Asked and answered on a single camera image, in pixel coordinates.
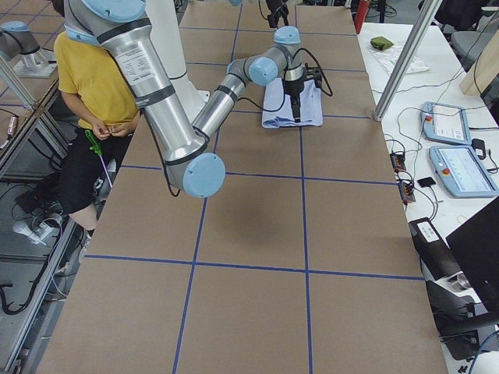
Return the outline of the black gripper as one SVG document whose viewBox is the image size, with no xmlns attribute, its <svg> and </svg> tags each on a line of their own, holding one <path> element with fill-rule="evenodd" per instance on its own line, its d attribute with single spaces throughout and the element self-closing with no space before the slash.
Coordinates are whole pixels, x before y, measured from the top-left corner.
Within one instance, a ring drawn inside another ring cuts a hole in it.
<svg viewBox="0 0 499 374">
<path fill-rule="evenodd" d="M 270 28 L 277 27 L 276 19 L 288 17 L 289 11 L 286 0 L 266 0 L 267 9 L 270 12 L 267 15 L 267 21 Z"/>
<path fill-rule="evenodd" d="M 285 81 L 285 94 L 290 98 L 295 123 L 301 122 L 300 94 L 303 90 L 304 82 L 302 79 Z"/>
</svg>

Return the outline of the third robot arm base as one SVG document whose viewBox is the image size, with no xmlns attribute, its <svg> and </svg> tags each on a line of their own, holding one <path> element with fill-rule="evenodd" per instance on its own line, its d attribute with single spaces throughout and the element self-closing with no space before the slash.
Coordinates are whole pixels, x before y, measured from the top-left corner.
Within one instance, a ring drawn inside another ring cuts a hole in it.
<svg viewBox="0 0 499 374">
<path fill-rule="evenodd" d="M 8 62 L 20 56 L 13 70 L 18 77 L 47 79 L 54 72 L 54 53 L 43 49 L 22 21 L 1 24 L 1 56 Z"/>
</svg>

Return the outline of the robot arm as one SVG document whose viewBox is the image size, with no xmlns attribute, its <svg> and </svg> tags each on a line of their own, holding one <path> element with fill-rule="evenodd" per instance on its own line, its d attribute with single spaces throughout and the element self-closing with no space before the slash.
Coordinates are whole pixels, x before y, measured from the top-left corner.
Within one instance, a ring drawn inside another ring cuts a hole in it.
<svg viewBox="0 0 499 374">
<path fill-rule="evenodd" d="M 225 180 L 223 160 L 208 151 L 248 83 L 266 86 L 278 76 L 299 115 L 304 65 L 295 26 L 282 26 L 264 53 L 237 59 L 207 101 L 186 75 L 175 6 L 171 1 L 66 1 L 71 39 L 106 49 L 113 57 L 161 153 L 169 185 L 196 198 L 214 195 Z"/>
</svg>

